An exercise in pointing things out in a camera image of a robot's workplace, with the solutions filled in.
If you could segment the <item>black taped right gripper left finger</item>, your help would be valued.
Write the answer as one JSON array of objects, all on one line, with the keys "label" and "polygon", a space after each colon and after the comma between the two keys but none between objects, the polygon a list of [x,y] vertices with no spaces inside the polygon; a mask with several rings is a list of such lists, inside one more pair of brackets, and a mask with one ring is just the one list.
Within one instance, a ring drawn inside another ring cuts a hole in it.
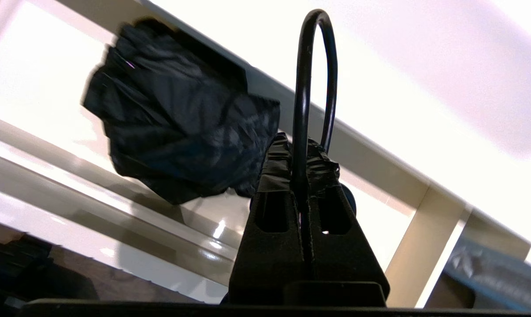
[{"label": "black taped right gripper left finger", "polygon": [[227,303],[281,305],[285,286],[306,276],[302,216],[308,187],[293,180],[292,144],[272,140],[230,275]]}]

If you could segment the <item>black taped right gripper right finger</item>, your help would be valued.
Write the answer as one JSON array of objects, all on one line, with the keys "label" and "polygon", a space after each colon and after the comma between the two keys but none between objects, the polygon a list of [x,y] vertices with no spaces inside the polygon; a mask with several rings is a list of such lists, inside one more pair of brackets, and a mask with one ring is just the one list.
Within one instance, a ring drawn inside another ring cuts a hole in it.
[{"label": "black taped right gripper right finger", "polygon": [[340,166],[312,139],[307,147],[306,248],[320,299],[324,305],[386,307],[390,284],[358,223],[356,199],[339,180]]}]

